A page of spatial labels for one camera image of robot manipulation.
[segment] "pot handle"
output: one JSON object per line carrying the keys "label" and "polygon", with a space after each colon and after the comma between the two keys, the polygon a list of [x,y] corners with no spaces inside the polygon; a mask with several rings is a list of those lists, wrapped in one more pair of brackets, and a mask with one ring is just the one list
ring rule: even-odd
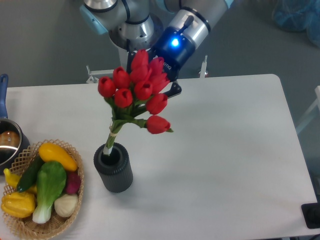
{"label": "pot handle", "polygon": [[6,96],[8,88],[9,77],[7,74],[0,76],[0,118],[8,118],[8,112],[6,108]]}

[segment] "green cucumber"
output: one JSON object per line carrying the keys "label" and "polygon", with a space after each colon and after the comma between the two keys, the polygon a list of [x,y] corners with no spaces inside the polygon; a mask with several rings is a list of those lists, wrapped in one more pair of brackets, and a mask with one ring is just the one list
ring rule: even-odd
{"label": "green cucumber", "polygon": [[16,186],[16,190],[19,193],[28,190],[32,185],[34,185],[37,182],[38,172],[43,164],[45,164],[45,162],[41,159],[39,155],[37,155],[34,158],[34,160],[29,164],[28,168],[24,171]]}

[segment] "yellow squash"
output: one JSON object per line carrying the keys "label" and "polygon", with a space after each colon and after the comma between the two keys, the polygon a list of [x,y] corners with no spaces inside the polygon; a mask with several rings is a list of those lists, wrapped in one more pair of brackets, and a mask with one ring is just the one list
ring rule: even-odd
{"label": "yellow squash", "polygon": [[61,146],[51,142],[43,143],[39,147],[39,155],[44,162],[57,161],[67,171],[77,170],[77,162]]}
{"label": "yellow squash", "polygon": [[[5,176],[5,181],[8,183],[9,186],[13,187],[14,189],[17,189],[17,184],[21,178],[21,176],[16,175],[14,173],[11,173],[8,168],[5,168],[3,170],[4,176]],[[37,186],[33,185],[30,187],[27,192],[31,194],[37,194]]]}
{"label": "yellow squash", "polygon": [[32,193],[15,191],[2,197],[1,209],[13,217],[29,217],[35,208],[36,199]]}

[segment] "garlic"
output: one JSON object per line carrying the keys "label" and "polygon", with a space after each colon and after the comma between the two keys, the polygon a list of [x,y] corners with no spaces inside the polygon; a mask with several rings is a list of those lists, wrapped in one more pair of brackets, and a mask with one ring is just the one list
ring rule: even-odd
{"label": "garlic", "polygon": [[54,209],[59,216],[67,218],[75,211],[77,203],[77,194],[64,194],[54,201]]}

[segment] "blue light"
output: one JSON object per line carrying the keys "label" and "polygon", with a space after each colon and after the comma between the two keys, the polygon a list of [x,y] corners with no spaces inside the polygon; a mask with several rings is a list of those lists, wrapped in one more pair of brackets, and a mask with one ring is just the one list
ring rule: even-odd
{"label": "blue light", "polygon": [[174,39],[172,40],[172,42],[171,42],[171,45],[172,45],[173,47],[179,46],[179,40],[178,40],[177,38],[174,38]]}

